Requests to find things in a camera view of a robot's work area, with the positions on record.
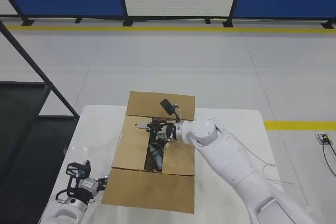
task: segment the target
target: box flap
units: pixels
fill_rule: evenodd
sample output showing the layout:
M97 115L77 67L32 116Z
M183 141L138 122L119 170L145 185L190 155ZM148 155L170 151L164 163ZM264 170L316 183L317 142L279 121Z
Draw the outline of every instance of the box flap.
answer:
M194 176L194 146L170 141L164 149L164 174Z
M112 167L143 170L150 134L136 128L136 123L148 123L152 118L125 116Z
M102 204L194 213L194 177L112 169Z
M194 120L195 97L177 94L162 94L156 92L133 92L129 94L126 115L147 116L150 118L175 119L169 116L160 102L168 99L171 104L178 104L182 120Z

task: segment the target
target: blue partition panel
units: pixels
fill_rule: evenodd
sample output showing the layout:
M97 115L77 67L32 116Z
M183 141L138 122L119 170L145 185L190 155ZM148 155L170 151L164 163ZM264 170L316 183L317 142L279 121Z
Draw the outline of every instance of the blue partition panel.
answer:
M24 15L122 16L120 0L15 0Z
M234 17L332 18L336 0L238 0Z

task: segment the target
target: metal rod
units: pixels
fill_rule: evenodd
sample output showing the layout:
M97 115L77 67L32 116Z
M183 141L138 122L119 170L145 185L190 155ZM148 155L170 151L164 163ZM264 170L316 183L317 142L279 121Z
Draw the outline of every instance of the metal rod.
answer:
M28 62L28 64L35 70L35 72L44 80L44 82L51 87L52 91L61 100L61 102L67 107L67 109L73 114L75 118L79 118L79 114L69 104L69 102L62 96L60 91L54 86L54 83L45 75L41 68L34 62L29 54L24 50L20 43L13 37L13 35L7 30L2 21L0 20L0 32L6 37L6 39L12 44L12 46L21 54L21 56Z

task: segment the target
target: white cable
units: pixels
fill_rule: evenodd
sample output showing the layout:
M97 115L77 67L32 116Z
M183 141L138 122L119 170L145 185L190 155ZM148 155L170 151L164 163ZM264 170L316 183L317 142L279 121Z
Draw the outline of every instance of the white cable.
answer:
M43 212L43 214L41 215L41 218L40 218L40 220L39 220L38 223L41 223L41 221L42 221L42 219L43 219L43 217L44 217L44 214L45 214L45 211L46 211L47 207L48 207L49 204L53 201L53 199L55 199L55 197L56 197L56 195L52 196L52 197L49 199L49 201L48 201L48 203L47 203L47 205L46 205L46 207L45 207L45 209L44 209L44 212Z
M178 108L178 111L179 111L179 118L182 120L180 108Z
M181 111L180 111L180 108L179 108L178 104L174 104L174 106L175 106L176 108L178 108L178 111L179 111L179 118L182 120L182 117L181 117Z
M292 182L287 182L287 181L282 181L282 180L270 179L268 176L266 176L266 174L265 174L265 172L264 172L264 169L265 169L265 167L267 167L267 166L276 167L276 165L275 165L275 164L269 164L269 163L265 162L262 158L260 158L259 156L255 155L253 152L251 152L251 150L248 149L242 142L240 142L240 144L241 144L241 145L242 145L248 152L250 152L253 156L255 156L256 158L258 158L261 162L265 163L265 165L264 165L263 168L262 168L262 173L263 173L263 175L264 175L269 181L271 181L271 182L274 183L274 184L278 184L278 185L282 185L282 183L285 183L285 184L294 184L294 183L292 183Z

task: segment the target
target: white table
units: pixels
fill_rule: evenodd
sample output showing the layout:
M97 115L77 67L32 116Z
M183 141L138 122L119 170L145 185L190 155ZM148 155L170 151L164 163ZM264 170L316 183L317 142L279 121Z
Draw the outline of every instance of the white table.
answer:
M100 178L109 173L126 108L126 106L103 105L87 105L84 108L52 196L67 187L69 177L65 174L65 170L71 162L83 163L85 160L90 160L92 178ZM201 117L216 118L256 155L268 163L275 163L260 112L196 108L195 118ZM261 171L264 164L252 155L251 159ZM270 178L279 180L275 167L267 167L265 173ZM96 202L89 205L82 223L250 223L248 211L239 196L212 171L198 152L195 153L195 214L103 205L102 195L103 192L100 192L95 198ZM49 202L43 221L59 206L60 204L55 201Z

